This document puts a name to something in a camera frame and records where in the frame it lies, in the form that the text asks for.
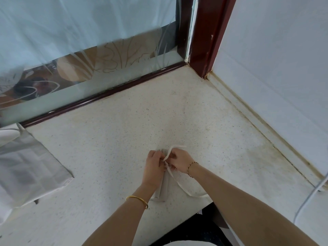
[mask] bracelet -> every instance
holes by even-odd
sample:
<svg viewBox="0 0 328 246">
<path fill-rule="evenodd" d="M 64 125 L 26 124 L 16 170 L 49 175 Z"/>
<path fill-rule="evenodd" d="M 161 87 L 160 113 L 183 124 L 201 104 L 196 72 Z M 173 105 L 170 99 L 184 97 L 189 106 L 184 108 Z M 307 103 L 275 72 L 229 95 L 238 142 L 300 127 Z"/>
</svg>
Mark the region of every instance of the bracelet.
<svg viewBox="0 0 328 246">
<path fill-rule="evenodd" d="M 190 166 L 191 166 L 191 164 L 193 164 L 193 163 L 197 163 L 198 164 L 198 162 L 195 162 L 195 161 L 193 161 L 192 163 L 190 163 L 190 165 L 189 165 L 189 167 L 187 168 L 187 174 L 190 176 L 190 174 L 189 174 L 189 168 L 190 168 Z"/>
<path fill-rule="evenodd" d="M 126 197 L 126 200 L 128 200 L 128 198 L 137 198 L 137 199 L 141 200 L 141 201 L 146 205 L 145 210 L 148 209 L 148 204 L 147 204 L 147 202 L 146 202 L 145 200 L 143 200 L 142 198 L 139 198 L 139 197 L 137 197 L 137 196 L 128 196 L 128 197 Z"/>
</svg>

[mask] hand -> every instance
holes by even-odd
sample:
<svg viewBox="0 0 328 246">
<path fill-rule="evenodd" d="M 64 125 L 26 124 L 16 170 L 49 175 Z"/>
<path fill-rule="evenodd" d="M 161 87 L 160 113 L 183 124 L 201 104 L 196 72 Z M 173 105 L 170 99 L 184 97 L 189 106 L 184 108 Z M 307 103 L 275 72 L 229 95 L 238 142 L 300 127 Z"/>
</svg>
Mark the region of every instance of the hand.
<svg viewBox="0 0 328 246">
<path fill-rule="evenodd" d="M 187 151 L 182 149 L 173 148 L 167 163 L 174 165 L 180 172 L 187 174 L 190 163 L 194 162 L 194 159 Z"/>
<path fill-rule="evenodd" d="M 148 153 L 144 174 L 142 177 L 142 185 L 147 185 L 156 189 L 161 185 L 165 171 L 165 163 L 161 160 L 165 156 L 161 151 L 151 150 Z"/>
</svg>

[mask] red wooden door frame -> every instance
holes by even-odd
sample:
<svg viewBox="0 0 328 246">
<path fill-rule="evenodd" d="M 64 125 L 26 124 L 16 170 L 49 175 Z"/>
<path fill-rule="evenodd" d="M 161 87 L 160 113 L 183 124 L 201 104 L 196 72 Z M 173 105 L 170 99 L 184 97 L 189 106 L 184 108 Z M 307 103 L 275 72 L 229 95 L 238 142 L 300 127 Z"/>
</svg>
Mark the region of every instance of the red wooden door frame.
<svg viewBox="0 0 328 246">
<path fill-rule="evenodd" d="M 202 78 L 212 70 L 236 0 L 199 0 L 189 65 Z"/>
</svg>

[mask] terrazzo surface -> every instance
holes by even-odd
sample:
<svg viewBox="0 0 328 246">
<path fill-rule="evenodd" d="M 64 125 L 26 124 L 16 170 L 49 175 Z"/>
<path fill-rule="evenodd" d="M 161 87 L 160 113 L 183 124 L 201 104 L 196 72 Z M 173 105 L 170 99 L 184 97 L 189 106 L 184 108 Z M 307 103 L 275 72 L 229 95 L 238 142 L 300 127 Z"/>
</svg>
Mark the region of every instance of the terrazzo surface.
<svg viewBox="0 0 328 246">
<path fill-rule="evenodd" d="M 16 211 L 0 245 L 81 246 L 140 184 L 151 149 L 187 145 L 200 164 L 292 220 L 312 185 L 188 66 L 28 128 L 75 179 Z M 174 173 L 194 194 L 194 179 Z M 320 245 L 328 236 L 327 193 L 299 226 Z M 149 245 L 211 202 L 188 197 L 170 179 L 166 202 L 150 202 L 134 245 Z"/>
</svg>

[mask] white ribbon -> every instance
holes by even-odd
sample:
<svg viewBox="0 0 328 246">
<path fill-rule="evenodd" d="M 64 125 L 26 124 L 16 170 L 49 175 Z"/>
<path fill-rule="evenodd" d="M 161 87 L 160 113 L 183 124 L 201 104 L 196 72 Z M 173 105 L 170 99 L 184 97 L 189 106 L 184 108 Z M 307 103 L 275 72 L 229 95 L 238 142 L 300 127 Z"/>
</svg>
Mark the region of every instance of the white ribbon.
<svg viewBox="0 0 328 246">
<path fill-rule="evenodd" d="M 169 158 L 169 155 L 172 151 L 173 148 L 185 148 L 186 146 L 184 145 L 172 145 L 169 149 L 169 151 L 167 152 L 167 156 L 163 159 L 163 161 L 165 162 L 165 166 L 166 166 L 166 169 L 167 171 L 169 172 L 169 174 L 171 175 L 171 177 L 175 180 L 175 182 L 177 182 L 177 184 L 179 185 L 179 187 L 187 194 L 189 195 L 190 197 L 193 197 L 193 198 L 206 198 L 206 197 L 209 197 L 208 194 L 204 194 L 204 195 L 201 195 L 201 196 L 197 196 L 197 195 L 192 195 L 186 188 L 184 188 L 177 180 L 176 178 L 173 176 L 172 172 L 171 172 L 171 169 L 170 169 L 170 166 L 168 165 L 168 163 L 166 162 L 166 160 Z"/>
</svg>

